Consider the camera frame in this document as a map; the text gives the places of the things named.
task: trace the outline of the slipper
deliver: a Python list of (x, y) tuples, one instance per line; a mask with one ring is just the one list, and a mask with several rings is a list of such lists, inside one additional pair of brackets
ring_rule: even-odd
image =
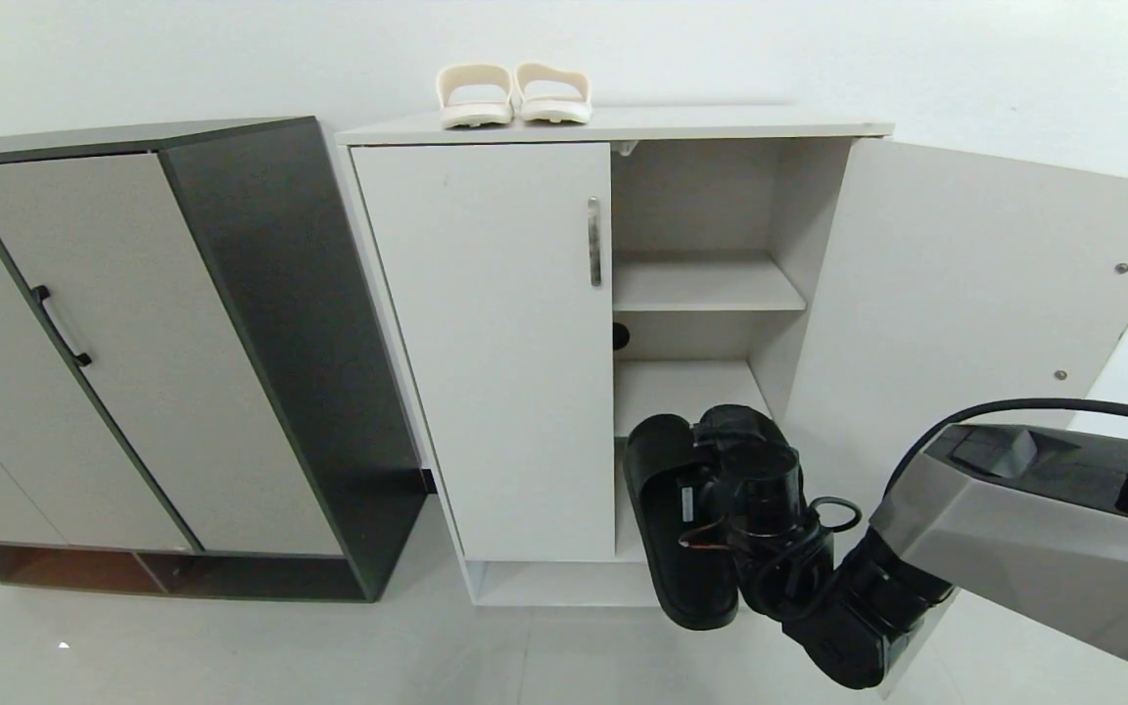
[[(496, 86), (502, 100), (452, 100), (465, 86)], [(438, 103), (442, 107), (442, 127), (505, 125), (511, 122), (511, 74), (496, 63), (458, 63), (438, 71)]]
[(738, 569), (729, 550), (681, 547), (681, 532), (702, 525), (688, 486), (707, 458), (694, 447), (690, 424), (659, 414), (629, 434), (623, 467), (655, 598), (668, 619), (688, 629), (715, 629), (739, 613)]
[[(537, 80), (572, 86), (576, 95), (528, 95), (525, 88)], [(525, 121), (549, 121), (553, 123), (588, 123), (590, 106), (590, 79), (578, 71), (561, 71), (546, 63), (520, 63), (515, 67), (515, 92), (520, 94), (520, 117)]]

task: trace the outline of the white slipper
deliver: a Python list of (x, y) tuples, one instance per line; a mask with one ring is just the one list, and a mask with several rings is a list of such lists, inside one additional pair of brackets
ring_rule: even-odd
[[(536, 80), (550, 80), (572, 86), (578, 95), (529, 95), (527, 86)], [(525, 121), (549, 121), (553, 123), (588, 123), (590, 106), (590, 79), (578, 71), (561, 71), (546, 63), (520, 63), (515, 67), (515, 92), (520, 94), (520, 117)]]
[[(502, 100), (452, 100), (465, 86), (495, 86), (502, 89)], [(511, 74), (496, 63), (458, 63), (438, 71), (438, 103), (442, 107), (442, 126), (505, 125), (511, 122)]]

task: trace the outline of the black slipper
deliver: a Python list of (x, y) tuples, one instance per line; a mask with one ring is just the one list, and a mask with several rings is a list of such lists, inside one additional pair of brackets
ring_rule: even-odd
[(723, 627), (739, 611), (739, 578), (730, 554), (677, 541), (690, 528), (681, 521), (678, 478), (694, 474), (702, 459), (690, 424), (661, 414), (633, 430), (623, 460), (655, 598), (668, 619), (688, 629)]

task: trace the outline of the cable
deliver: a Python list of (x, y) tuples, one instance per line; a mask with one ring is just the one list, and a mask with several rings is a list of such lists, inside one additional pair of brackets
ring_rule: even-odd
[[(820, 513), (816, 510), (822, 504), (835, 504), (838, 505), (838, 508), (851, 509), (851, 520), (834, 527), (822, 525), (820, 522)], [(811, 616), (812, 613), (818, 610), (820, 607), (820, 601), (822, 601), (827, 593), (831, 592), (834, 583), (837, 582), (838, 576), (838, 571), (831, 571), (831, 573), (829, 573), (829, 578), (818, 589), (816, 589), (816, 593), (812, 599), (810, 599), (809, 603), (800, 608), (800, 610), (779, 611), (776, 610), (774, 606), (768, 605), (765, 598), (765, 590), (763, 590), (765, 581), (768, 579), (769, 573), (774, 571), (774, 567), (777, 567), (781, 563), (786, 562), (791, 556), (793, 556), (793, 554), (800, 553), (800, 550), (805, 549), (807, 547), (819, 544), (820, 540), (822, 540), (826, 536), (831, 535), (831, 532), (852, 530), (852, 528), (858, 526), (861, 519), (864, 518), (863, 510), (861, 510), (854, 501), (843, 500), (841, 496), (818, 496), (818, 499), (811, 501), (808, 509), (811, 517), (814, 518), (814, 526), (805, 535), (803, 535), (801, 539), (796, 540), (795, 544), (788, 545), (786, 549), (776, 554), (769, 559), (769, 562), (766, 562), (765, 565), (761, 565), (760, 570), (758, 570), (756, 575), (752, 576), (751, 584), (752, 594), (756, 599), (756, 607), (760, 608), (761, 615), (765, 615), (770, 619), (788, 622)]]
[(896, 482), (899, 482), (899, 477), (902, 476), (904, 470), (908, 469), (908, 465), (911, 464), (913, 459), (917, 458), (917, 452), (920, 452), (923, 448), (928, 446), (928, 442), (934, 441), (935, 437), (943, 432), (943, 429), (946, 426), (958, 424), (963, 420), (971, 420), (975, 416), (994, 414), (994, 412), (1024, 412), (1030, 409), (1095, 412), (1095, 414), (1109, 414), (1128, 418), (1128, 405), (1122, 405), (1119, 402), (1100, 402), (1095, 400), (1095, 398), (999, 398), (998, 402), (988, 402), (986, 405), (969, 406), (968, 409), (955, 412), (948, 416), (948, 418), (932, 425), (931, 430), (922, 434), (922, 438), (916, 439), (916, 442), (909, 447), (908, 452), (905, 452), (899, 464), (895, 466), (895, 473), (891, 473), (890, 481), (887, 482), (887, 491), (882, 492), (882, 496), (890, 494), (891, 487), (895, 486)]
[(725, 544), (693, 544), (690, 538), (702, 535), (706, 530), (714, 530), (717, 526), (721, 526), (725, 519), (729, 517), (722, 514), (720, 519), (712, 522), (711, 525), (704, 525), (702, 527), (695, 527), (691, 530), (681, 532), (681, 536), (677, 537), (677, 545), (681, 548), (694, 548), (695, 550), (733, 550), (730, 546)]
[(832, 504), (835, 505), (835, 508), (851, 509), (851, 521), (841, 522), (841, 525), (834, 527), (825, 525), (820, 527), (823, 528), (823, 530), (828, 530), (829, 532), (843, 532), (846, 530), (854, 530), (854, 528), (858, 527), (860, 519), (864, 518), (863, 510), (861, 510), (860, 506), (854, 501), (844, 500), (841, 499), (841, 496), (818, 496), (818, 499), (813, 500), (811, 504), (807, 505), (807, 508), (811, 510), (811, 512), (816, 512), (816, 509), (822, 504)]

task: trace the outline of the black cabinet handle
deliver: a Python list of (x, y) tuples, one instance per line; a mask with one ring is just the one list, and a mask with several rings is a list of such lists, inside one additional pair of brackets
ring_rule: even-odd
[(68, 354), (72, 358), (72, 362), (77, 362), (78, 368), (88, 368), (94, 364), (94, 358), (90, 358), (88, 352), (74, 352), (72, 346), (68, 344), (68, 338), (63, 337), (62, 333), (59, 333), (59, 326), (55, 325), (54, 318), (50, 317), (50, 311), (46, 309), (46, 299), (50, 299), (50, 290), (45, 285), (33, 287), (28, 290), (28, 293), (33, 294), (33, 300), (37, 303), (37, 308), (41, 308), (41, 315), (46, 318), (46, 325), (50, 326), (51, 331), (55, 332), (55, 337), (63, 341), (63, 347), (68, 350)]

